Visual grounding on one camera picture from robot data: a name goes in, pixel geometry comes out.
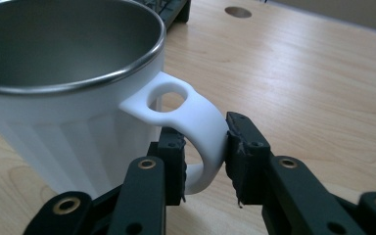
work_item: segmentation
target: mug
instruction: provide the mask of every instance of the mug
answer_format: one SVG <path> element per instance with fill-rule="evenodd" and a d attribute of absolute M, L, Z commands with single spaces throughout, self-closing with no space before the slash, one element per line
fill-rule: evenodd
<path fill-rule="evenodd" d="M 164 72 L 165 26 L 127 0 L 0 0 L 0 135 L 58 193 L 98 197 L 157 141 L 158 126 L 189 139 L 185 194 L 223 162 L 227 124 L 188 83 Z M 162 113 L 161 97 L 184 98 Z"/>

